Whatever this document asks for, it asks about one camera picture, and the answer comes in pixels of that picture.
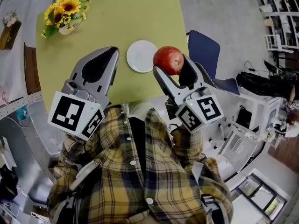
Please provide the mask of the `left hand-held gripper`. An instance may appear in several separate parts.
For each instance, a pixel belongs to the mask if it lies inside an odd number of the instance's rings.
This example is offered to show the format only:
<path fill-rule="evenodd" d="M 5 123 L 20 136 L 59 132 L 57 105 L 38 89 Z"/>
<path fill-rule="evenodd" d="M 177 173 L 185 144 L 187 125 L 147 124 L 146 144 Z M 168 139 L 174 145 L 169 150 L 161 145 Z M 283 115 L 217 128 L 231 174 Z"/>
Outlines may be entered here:
<path fill-rule="evenodd" d="M 104 119 L 109 104 L 106 95 L 113 84 L 119 59 L 117 47 L 98 49 L 81 58 L 61 91 L 54 95 L 48 124 L 79 139 L 88 141 Z"/>

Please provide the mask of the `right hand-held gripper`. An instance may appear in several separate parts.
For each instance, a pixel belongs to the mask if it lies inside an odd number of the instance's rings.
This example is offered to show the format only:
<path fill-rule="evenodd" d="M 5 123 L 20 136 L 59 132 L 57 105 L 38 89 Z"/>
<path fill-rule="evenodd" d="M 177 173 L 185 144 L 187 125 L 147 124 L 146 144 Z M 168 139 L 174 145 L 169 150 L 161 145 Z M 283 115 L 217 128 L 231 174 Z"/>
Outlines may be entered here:
<path fill-rule="evenodd" d="M 199 66 L 185 54 L 183 58 L 184 64 L 179 73 L 180 86 L 156 65 L 153 75 L 163 93 L 172 102 L 179 102 L 178 105 L 166 104 L 170 119 L 178 118 L 186 130 L 195 133 L 223 118 L 223 111 L 217 97 L 207 87 L 202 87 L 204 80 Z M 187 95 L 187 87 L 198 89 Z"/>

